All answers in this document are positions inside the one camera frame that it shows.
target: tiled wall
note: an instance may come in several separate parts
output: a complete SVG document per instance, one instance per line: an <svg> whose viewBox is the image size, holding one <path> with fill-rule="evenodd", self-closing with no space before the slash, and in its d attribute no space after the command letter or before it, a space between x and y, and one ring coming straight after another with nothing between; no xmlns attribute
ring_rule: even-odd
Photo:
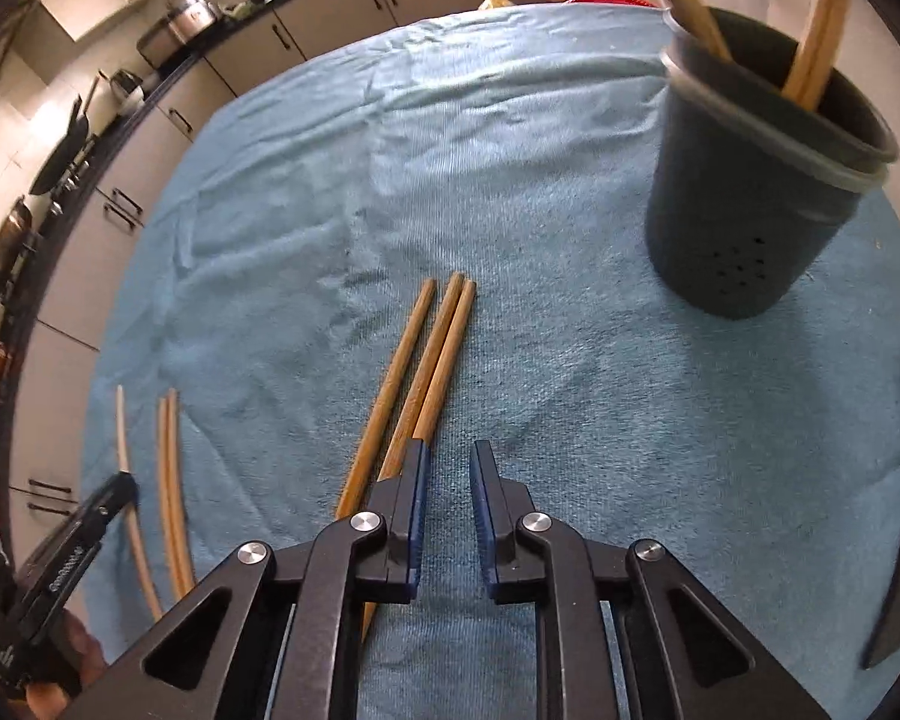
<svg viewBox="0 0 900 720"><path fill-rule="evenodd" d="M27 194L44 160L66 130L77 95L86 98L98 69L106 74L125 67L146 74L136 42L149 23L131 14L120 25L88 45L58 76L46 84L10 52L0 72L0 224L21 194ZM119 103L101 81L91 104L91 127L99 131ZM37 203L28 201L32 210Z"/></svg>

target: black bracket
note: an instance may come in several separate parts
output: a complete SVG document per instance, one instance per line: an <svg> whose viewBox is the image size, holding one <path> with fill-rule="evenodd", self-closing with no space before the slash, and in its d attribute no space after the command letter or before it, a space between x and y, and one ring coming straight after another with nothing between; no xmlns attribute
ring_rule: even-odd
<svg viewBox="0 0 900 720"><path fill-rule="evenodd" d="M62 720L354 718L364 603L416 595L429 459L408 442L403 473L313 541L238 547Z"/></svg>
<svg viewBox="0 0 900 720"><path fill-rule="evenodd" d="M0 554L0 679L9 688L52 682L79 694L79 656L66 637L63 607L100 552L110 522L136 498L133 477L116 473L40 543L16 576Z"/></svg>
<svg viewBox="0 0 900 720"><path fill-rule="evenodd" d="M470 484L482 573L498 604L536 608L538 717L617 720L600 603L610 602L634 720L826 720L759 641L658 541L590 541L538 512L476 442Z"/></svg>

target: bent wooden stick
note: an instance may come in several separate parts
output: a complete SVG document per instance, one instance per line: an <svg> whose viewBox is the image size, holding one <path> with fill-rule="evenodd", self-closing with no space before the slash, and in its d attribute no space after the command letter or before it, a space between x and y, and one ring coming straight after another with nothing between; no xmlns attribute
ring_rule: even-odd
<svg viewBox="0 0 900 720"><path fill-rule="evenodd" d="M121 471L130 473L130 452L127 452L127 417L125 416L124 386L117 385L117 465ZM144 538L140 533L140 518L137 517L136 505L128 506L124 513L124 522L127 524L127 533L130 534L130 552L133 562L137 566L137 578L140 580L140 589L144 593L146 606L154 615L154 622L163 616L160 608L160 599L156 595L154 576L149 571L149 563L146 562L144 551Z"/></svg>
<svg viewBox="0 0 900 720"><path fill-rule="evenodd" d="M410 311L410 318L407 320L403 337L400 338L400 343L397 343L394 357L386 370L386 376L383 384L380 385L377 399L373 402L370 418L367 418L367 427L364 428L364 435L360 438L360 445L357 446L357 453L353 457L350 474L346 477L340 501L337 503L335 519L352 517L353 514L357 514L364 499L367 482L370 481L373 464L377 460L377 454L380 452L380 445L383 442L386 423L389 422L391 412L394 410L394 403L400 394L400 385L403 383L403 377L410 365L413 348L423 329L423 323L427 320L435 293L437 293L437 280L424 279L420 287L420 294L416 297L416 303L413 305L413 311Z"/></svg>
<svg viewBox="0 0 900 720"><path fill-rule="evenodd" d="M176 554L176 571L180 589L186 595L197 584L194 579L194 562L187 542L187 522L183 512L183 491L180 488L179 398L175 389L167 392L167 480L170 495L170 526L173 533L173 549Z"/></svg>

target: blue gripper pad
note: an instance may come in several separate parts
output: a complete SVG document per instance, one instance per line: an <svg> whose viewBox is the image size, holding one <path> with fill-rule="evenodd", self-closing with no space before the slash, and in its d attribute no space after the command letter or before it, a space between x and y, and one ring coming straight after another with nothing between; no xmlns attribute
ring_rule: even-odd
<svg viewBox="0 0 900 720"><path fill-rule="evenodd" d="M497 550L490 521L490 504L487 488L480 471L480 459L474 449L470 455L470 497L473 499L473 522L477 528L477 549L480 551L480 569L490 598L497 597L500 577L497 574Z"/></svg>
<svg viewBox="0 0 900 720"><path fill-rule="evenodd" d="M423 561L423 519L427 512L427 479L430 475L430 447L419 442L420 452L416 479L413 483L413 510L410 512L409 570L407 584L410 598L416 598L420 584L420 562Z"/></svg>

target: stainless steel pot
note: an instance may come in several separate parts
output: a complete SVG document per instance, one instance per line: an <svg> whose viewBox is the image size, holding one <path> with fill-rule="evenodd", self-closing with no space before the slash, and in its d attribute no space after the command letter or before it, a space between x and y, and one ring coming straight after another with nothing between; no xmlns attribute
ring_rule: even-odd
<svg viewBox="0 0 900 720"><path fill-rule="evenodd" d="M160 19L139 41L137 50L155 70L223 16L220 6L207 0L184 0Z"/></svg>

